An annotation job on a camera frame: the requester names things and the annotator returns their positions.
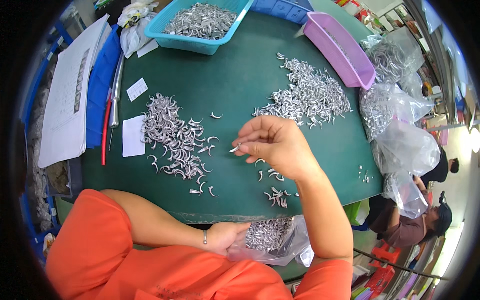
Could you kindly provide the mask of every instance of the screwdriver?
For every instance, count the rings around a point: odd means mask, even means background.
[[[110,142],[108,143],[108,150],[112,145],[112,136],[113,129],[117,128],[120,124],[119,121],[119,101],[120,101],[120,90],[121,90],[121,75],[123,72],[123,61],[125,57],[123,53],[120,52],[119,62],[117,64],[117,70],[115,71],[115,77],[113,78],[113,88],[112,88],[112,107],[110,111],[110,121],[108,123],[109,127],[112,129],[110,133]]]

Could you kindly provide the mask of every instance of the green bag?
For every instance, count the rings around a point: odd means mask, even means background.
[[[369,199],[367,198],[343,207],[351,225],[360,226],[365,222],[365,219],[370,212],[369,203]]]

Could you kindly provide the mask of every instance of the purple plastic basket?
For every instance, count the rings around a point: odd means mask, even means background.
[[[375,68],[355,39],[335,18],[327,13],[308,12],[307,16],[308,21],[303,33],[322,52],[345,86],[361,86],[368,90],[375,79]],[[340,50],[325,30],[335,37],[345,53]]]

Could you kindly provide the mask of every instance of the stack of paper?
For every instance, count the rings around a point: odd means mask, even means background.
[[[111,28],[109,15],[86,28],[62,53],[53,73],[45,107],[38,166],[80,156],[86,148],[88,79]]]

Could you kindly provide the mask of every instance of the orange shirt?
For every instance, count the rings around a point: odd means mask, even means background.
[[[132,248],[127,214],[112,199],[83,191],[47,258],[47,276],[64,299],[292,299],[267,265],[188,246]],[[293,299],[349,299],[352,265],[310,268]]]

